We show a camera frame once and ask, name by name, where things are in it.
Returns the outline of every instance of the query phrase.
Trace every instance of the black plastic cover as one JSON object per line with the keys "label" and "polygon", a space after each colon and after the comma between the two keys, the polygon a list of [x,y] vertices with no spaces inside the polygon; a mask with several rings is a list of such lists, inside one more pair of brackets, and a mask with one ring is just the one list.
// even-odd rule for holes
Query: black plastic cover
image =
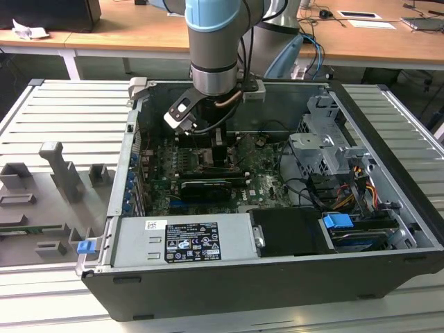
{"label": "black plastic cover", "polygon": [[321,213],[314,208],[270,208],[251,210],[253,226],[260,226],[265,247],[260,257],[321,255],[330,253],[319,225]]}

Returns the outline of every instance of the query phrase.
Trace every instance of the barcode sticker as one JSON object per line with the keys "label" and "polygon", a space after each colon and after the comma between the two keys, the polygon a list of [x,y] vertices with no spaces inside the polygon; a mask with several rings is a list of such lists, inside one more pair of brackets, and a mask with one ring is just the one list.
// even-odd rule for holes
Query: barcode sticker
{"label": "barcode sticker", "polygon": [[164,230],[168,220],[147,220],[145,230]]}

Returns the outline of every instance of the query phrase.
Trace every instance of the white paper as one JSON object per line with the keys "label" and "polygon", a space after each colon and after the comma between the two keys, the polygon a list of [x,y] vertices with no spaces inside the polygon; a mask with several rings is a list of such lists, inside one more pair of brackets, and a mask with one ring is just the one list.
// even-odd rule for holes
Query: white paper
{"label": "white paper", "polygon": [[49,34],[45,31],[44,28],[29,28],[20,23],[17,23],[14,19],[12,20],[12,22],[14,24],[14,28],[12,28],[12,31],[14,31],[14,33],[23,40],[49,37]]}
{"label": "white paper", "polygon": [[394,26],[386,22],[369,22],[356,19],[349,19],[348,21],[356,28],[396,29]]}

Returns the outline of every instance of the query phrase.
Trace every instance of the sticker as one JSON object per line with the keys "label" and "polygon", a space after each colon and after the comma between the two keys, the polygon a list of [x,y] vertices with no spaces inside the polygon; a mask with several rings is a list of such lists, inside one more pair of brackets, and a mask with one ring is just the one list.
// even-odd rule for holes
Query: sticker
{"label": "sticker", "polygon": [[164,228],[165,261],[167,263],[204,262],[222,259],[217,222],[165,223]]}
{"label": "sticker", "polygon": [[146,220],[145,230],[163,230],[167,223],[167,220]]}

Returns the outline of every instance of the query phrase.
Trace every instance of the metal bracket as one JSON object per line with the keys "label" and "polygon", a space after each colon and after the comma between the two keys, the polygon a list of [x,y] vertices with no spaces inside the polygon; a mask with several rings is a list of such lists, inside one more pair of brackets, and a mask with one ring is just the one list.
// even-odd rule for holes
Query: metal bracket
{"label": "metal bracket", "polygon": [[259,101],[259,100],[262,100],[262,102],[265,102],[266,89],[265,89],[264,82],[262,80],[256,80],[255,82],[257,84],[256,90],[254,90],[254,91],[245,90],[244,91],[244,95],[243,95],[244,102]]}

